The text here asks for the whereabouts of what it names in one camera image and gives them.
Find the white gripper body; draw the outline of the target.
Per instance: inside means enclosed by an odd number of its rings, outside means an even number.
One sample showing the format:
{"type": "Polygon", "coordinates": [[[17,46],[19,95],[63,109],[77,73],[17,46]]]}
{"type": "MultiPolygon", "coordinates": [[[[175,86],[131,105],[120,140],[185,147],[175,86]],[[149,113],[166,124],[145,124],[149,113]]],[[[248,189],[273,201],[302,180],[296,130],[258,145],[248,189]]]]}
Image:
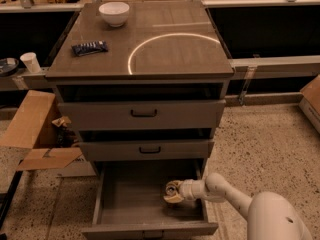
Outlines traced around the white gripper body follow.
{"type": "Polygon", "coordinates": [[[179,186],[179,194],[187,201],[192,201],[196,199],[196,196],[194,194],[194,187],[195,187],[196,181],[189,179],[183,181],[179,186]]]}

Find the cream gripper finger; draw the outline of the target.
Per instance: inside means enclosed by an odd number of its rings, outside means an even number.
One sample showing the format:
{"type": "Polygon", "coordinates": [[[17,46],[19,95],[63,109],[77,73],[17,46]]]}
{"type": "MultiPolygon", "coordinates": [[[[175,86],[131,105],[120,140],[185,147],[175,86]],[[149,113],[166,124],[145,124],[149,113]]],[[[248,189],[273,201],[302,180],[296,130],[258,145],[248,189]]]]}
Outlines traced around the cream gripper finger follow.
{"type": "Polygon", "coordinates": [[[169,182],[166,184],[166,187],[178,188],[178,187],[182,184],[182,182],[183,182],[183,181],[180,181],[180,180],[169,181],[169,182]]]}
{"type": "Polygon", "coordinates": [[[164,196],[164,200],[167,203],[176,204],[176,203],[182,202],[184,198],[180,194],[175,194],[173,196],[170,196],[170,195],[164,196]]]}

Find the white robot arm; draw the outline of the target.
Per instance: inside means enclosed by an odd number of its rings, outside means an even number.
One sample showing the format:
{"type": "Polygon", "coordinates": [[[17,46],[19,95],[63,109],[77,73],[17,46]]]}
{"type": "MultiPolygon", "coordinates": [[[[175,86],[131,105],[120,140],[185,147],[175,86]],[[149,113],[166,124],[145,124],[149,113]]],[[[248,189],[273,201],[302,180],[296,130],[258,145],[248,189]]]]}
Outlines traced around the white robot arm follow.
{"type": "Polygon", "coordinates": [[[202,180],[173,180],[166,184],[167,203],[197,199],[228,201],[247,222],[247,240],[313,240],[293,205],[277,193],[265,191],[249,197],[218,173],[202,180]]]}

